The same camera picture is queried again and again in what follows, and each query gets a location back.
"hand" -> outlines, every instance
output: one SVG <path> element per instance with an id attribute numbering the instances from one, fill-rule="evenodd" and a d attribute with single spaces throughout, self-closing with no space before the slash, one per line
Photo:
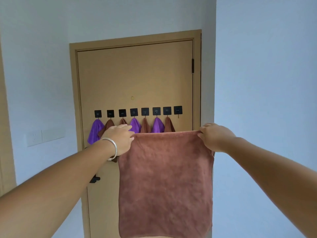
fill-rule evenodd
<path id="1" fill-rule="evenodd" d="M 127 152 L 131 147 L 131 142 L 134 140 L 134 137 L 131 136 L 134 134 L 133 131 L 129 131 L 132 128 L 131 125 L 121 124 L 119 126 L 112 126 L 107 129 L 102 138 L 112 139 L 117 145 L 117 156 L 120 156 Z"/>
<path id="2" fill-rule="evenodd" d="M 200 127 L 198 136 L 203 140 L 206 147 L 215 152 L 225 152 L 226 146 L 236 136 L 228 128 L 215 123 L 208 123 Z"/>

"purple towel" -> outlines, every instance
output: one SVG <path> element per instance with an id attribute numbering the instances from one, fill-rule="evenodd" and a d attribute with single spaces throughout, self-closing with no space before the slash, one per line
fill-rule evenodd
<path id="1" fill-rule="evenodd" d="M 131 120 L 130 125 L 132 125 L 132 128 L 130 129 L 130 131 L 133 131 L 135 134 L 140 133 L 141 124 L 138 122 L 138 120 L 136 118 L 133 118 Z"/>
<path id="2" fill-rule="evenodd" d="M 153 128 L 151 133 L 164 133 L 164 124 L 163 122 L 156 117 L 153 123 Z"/>
<path id="3" fill-rule="evenodd" d="M 92 125 L 91 130 L 90 130 L 90 134 L 89 134 L 88 140 L 87 140 L 89 144 L 93 144 L 96 141 L 100 140 L 100 138 L 98 136 L 98 132 L 100 130 L 102 130 L 104 127 L 105 126 L 103 125 L 103 123 L 99 119 L 96 119 L 93 122 L 93 125 Z"/>

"forearm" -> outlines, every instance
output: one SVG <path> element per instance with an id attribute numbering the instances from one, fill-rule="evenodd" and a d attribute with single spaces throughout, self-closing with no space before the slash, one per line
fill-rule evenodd
<path id="1" fill-rule="evenodd" d="M 232 139 L 226 153 L 304 235 L 317 237 L 316 172 L 241 138 Z"/>
<path id="2" fill-rule="evenodd" d="M 51 237 L 75 206 L 91 178 L 112 155 L 113 145 L 108 141 L 98 141 L 1 197 L 1 237 Z"/>

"brown towel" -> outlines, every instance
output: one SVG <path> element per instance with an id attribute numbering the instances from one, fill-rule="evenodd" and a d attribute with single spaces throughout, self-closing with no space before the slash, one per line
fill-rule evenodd
<path id="1" fill-rule="evenodd" d="M 121 238 L 203 238 L 212 226 L 213 152 L 197 131 L 136 134 L 119 157 Z"/>
<path id="2" fill-rule="evenodd" d="M 172 120 L 169 117 L 165 119 L 165 129 L 164 132 L 175 132 L 174 126 L 172 124 Z"/>
<path id="3" fill-rule="evenodd" d="M 126 120 L 125 120 L 124 118 L 122 118 L 122 119 L 120 120 L 119 125 L 121 125 L 121 124 L 128 124 L 128 123 L 126 122 Z"/>
<path id="4" fill-rule="evenodd" d="M 140 133 L 150 133 L 151 132 L 151 126 L 147 122 L 147 119 L 144 118 L 142 121 L 142 127 Z"/>
<path id="5" fill-rule="evenodd" d="M 115 126 L 115 125 L 114 125 L 113 121 L 112 121 L 111 119 L 109 119 L 109 120 L 107 121 L 107 123 L 105 124 L 105 127 L 104 127 L 102 130 L 100 130 L 100 131 L 98 132 L 99 138 L 101 138 L 101 136 L 103 135 L 103 133 L 104 133 L 108 128 L 110 128 L 111 126 Z"/>

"door frame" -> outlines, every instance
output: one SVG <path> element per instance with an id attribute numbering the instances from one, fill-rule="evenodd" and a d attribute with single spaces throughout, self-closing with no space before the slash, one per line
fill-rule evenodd
<path id="1" fill-rule="evenodd" d="M 193 59 L 194 61 L 194 73 L 193 73 L 193 127 L 194 130 L 198 130 L 200 127 L 200 85 L 201 85 L 201 29 L 153 34 L 137 37 L 125 37 L 117 39 L 99 40 L 70 43 L 70 65 L 72 72 L 73 83 L 73 97 L 75 106 L 75 121 L 76 121 L 76 135 L 77 135 L 77 148 L 78 151 L 84 149 L 83 130 L 81 122 L 81 100 L 79 89 L 79 74 L 78 74 L 78 59 L 77 52 L 97 50 L 97 49 L 109 49 L 117 47 L 128 46 L 140 46 L 146 44 L 166 43 L 175 41 L 193 41 Z M 85 238 L 91 238 L 90 235 L 90 223 L 89 223 L 89 209 L 88 209 L 88 192 L 87 188 L 81 196 L 82 204 L 82 218 L 84 226 Z"/>
<path id="2" fill-rule="evenodd" d="M 7 92 L 5 88 L 0 43 L 0 196 L 16 187 L 16 174 L 9 123 Z"/>

